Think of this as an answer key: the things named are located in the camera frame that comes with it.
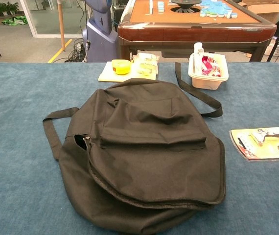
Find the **white bottle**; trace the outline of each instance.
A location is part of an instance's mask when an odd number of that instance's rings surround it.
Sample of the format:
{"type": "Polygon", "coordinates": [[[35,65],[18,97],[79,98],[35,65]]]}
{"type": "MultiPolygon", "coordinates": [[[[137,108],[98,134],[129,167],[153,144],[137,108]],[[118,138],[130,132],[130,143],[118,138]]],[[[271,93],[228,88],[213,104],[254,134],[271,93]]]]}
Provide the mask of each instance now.
{"type": "Polygon", "coordinates": [[[194,72],[196,75],[202,75],[204,49],[202,43],[194,44],[194,72]]]}

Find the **yellow floor line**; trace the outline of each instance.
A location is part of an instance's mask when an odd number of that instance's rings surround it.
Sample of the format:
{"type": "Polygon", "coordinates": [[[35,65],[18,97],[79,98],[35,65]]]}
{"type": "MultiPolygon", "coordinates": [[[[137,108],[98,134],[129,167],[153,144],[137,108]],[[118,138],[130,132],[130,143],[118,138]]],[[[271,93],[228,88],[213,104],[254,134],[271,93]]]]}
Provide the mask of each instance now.
{"type": "MultiPolygon", "coordinates": [[[[70,42],[72,42],[72,39],[67,41],[65,47],[67,47],[70,44],[70,42]]],[[[62,48],[48,61],[48,63],[52,63],[58,57],[58,55],[60,55],[61,52],[62,52],[62,48]]]]}

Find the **black backpack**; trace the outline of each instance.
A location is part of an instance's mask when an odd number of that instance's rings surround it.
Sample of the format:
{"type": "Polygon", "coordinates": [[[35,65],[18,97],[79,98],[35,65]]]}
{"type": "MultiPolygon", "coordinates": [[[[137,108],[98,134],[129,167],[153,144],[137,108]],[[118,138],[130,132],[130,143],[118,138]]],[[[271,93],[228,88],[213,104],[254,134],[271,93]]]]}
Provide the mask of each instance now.
{"type": "MultiPolygon", "coordinates": [[[[221,104],[181,88],[222,115],[221,104]]],[[[102,228],[154,234],[225,197],[224,146],[172,83],[130,79],[97,90],[80,108],[53,112],[44,129],[75,210],[102,228]],[[61,145],[52,120],[72,117],[61,145]]]]}

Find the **gray robot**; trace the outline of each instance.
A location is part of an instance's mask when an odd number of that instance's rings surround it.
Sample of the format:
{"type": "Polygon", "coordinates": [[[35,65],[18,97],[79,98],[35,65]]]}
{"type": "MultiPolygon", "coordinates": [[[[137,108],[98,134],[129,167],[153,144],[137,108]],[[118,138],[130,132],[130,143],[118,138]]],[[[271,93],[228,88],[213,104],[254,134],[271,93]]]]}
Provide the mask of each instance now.
{"type": "Polygon", "coordinates": [[[85,0],[85,4],[93,9],[87,28],[83,30],[87,61],[107,62],[119,58],[118,35],[112,30],[111,0],[85,0]]]}

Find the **yellow tape measure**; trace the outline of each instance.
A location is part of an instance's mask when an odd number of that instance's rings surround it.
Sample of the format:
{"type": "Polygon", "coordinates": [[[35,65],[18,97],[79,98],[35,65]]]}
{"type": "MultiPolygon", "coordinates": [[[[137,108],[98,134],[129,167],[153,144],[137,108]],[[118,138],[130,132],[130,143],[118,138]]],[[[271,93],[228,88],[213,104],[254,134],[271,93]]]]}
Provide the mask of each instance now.
{"type": "Polygon", "coordinates": [[[125,75],[131,71],[131,61],[128,60],[112,60],[112,69],[118,75],[125,75]]]}

